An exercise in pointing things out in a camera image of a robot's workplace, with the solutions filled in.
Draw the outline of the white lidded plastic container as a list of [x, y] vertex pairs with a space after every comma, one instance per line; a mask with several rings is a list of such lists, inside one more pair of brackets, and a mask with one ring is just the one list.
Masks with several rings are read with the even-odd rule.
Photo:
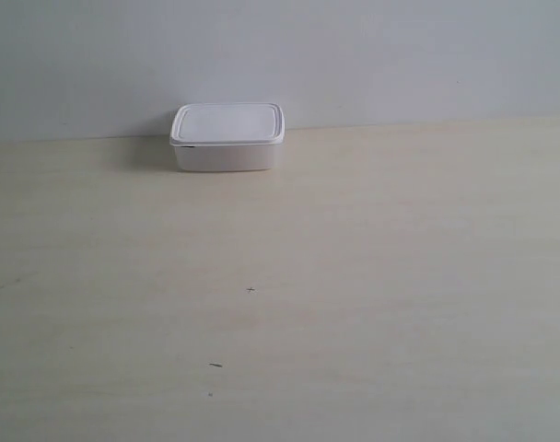
[[183, 171], [257, 171], [277, 165], [285, 133], [275, 103], [193, 103], [178, 109], [169, 144]]

